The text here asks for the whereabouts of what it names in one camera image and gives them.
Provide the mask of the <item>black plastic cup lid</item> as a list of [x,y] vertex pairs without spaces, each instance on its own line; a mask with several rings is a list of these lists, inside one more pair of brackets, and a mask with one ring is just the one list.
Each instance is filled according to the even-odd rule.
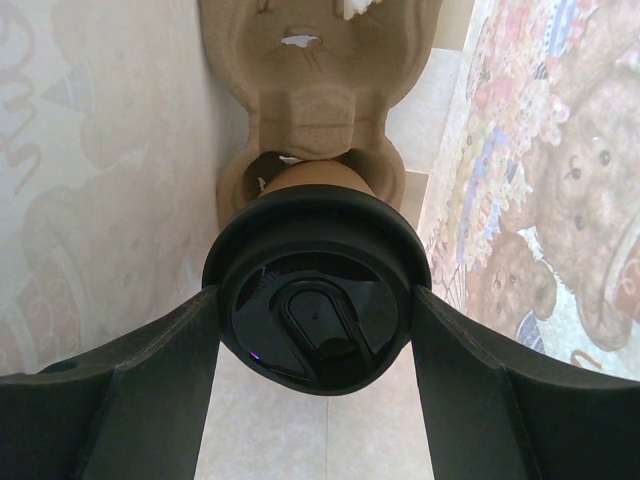
[[218,290],[221,339],[286,388],[341,396],[377,380],[408,343],[414,290],[431,272],[400,213],[346,187],[285,188],[225,226],[202,283]]

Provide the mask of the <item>brown paper cup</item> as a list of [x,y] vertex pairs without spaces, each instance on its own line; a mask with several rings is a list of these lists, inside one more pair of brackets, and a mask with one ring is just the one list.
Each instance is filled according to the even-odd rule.
[[365,180],[351,168],[335,160],[317,160],[287,167],[265,185],[261,196],[296,186],[331,185],[374,196]]

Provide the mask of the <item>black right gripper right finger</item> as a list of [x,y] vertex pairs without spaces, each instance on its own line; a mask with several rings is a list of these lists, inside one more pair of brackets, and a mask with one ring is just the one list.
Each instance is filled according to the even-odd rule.
[[424,287],[411,343],[435,478],[638,478],[638,382],[540,354]]

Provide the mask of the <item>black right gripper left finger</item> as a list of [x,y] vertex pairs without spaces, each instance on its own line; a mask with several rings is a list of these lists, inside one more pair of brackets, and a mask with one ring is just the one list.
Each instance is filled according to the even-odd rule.
[[219,341],[207,287],[96,349],[2,377],[2,478],[194,478]]

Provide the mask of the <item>beige paper takeout bag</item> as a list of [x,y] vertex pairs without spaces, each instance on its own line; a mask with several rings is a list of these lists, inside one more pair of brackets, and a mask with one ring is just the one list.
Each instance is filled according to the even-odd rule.
[[[639,376],[639,9],[447,1],[389,114],[436,293],[527,346]],[[193,1],[1,5],[1,371],[34,373],[191,297],[243,109]],[[429,479],[412,353],[294,393],[220,352],[200,479]]]

